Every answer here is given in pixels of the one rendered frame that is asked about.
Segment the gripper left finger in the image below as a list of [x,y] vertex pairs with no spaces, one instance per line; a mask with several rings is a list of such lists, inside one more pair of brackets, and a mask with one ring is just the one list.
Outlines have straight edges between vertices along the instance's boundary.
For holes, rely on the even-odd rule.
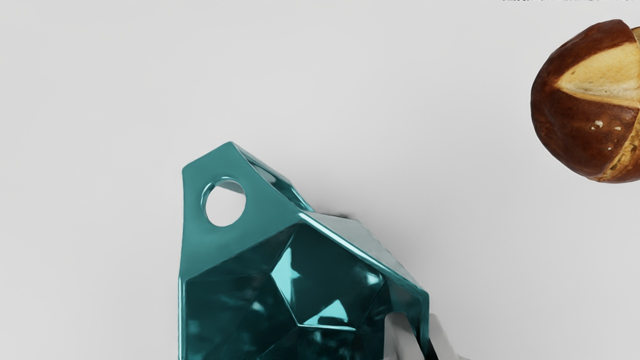
[[383,360],[425,360],[405,313],[385,317]]

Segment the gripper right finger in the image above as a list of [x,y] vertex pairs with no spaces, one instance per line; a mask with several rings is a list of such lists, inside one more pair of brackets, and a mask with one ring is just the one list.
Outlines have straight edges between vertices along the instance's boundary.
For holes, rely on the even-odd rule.
[[429,313],[429,339],[438,360],[470,360],[457,354],[435,313]]

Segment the teal faceted mug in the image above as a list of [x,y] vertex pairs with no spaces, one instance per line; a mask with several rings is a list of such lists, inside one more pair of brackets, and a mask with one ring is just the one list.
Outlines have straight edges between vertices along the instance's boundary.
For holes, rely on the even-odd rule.
[[382,360],[391,313],[437,359],[429,294],[362,223],[233,142],[182,178],[178,360]]

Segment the brown pretzel bread roll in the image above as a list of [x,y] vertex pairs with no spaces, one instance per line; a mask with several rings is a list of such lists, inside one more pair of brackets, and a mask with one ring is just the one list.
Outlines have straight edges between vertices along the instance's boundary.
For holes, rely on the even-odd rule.
[[531,89],[535,134],[569,170],[640,181],[640,26],[595,23],[553,51]]

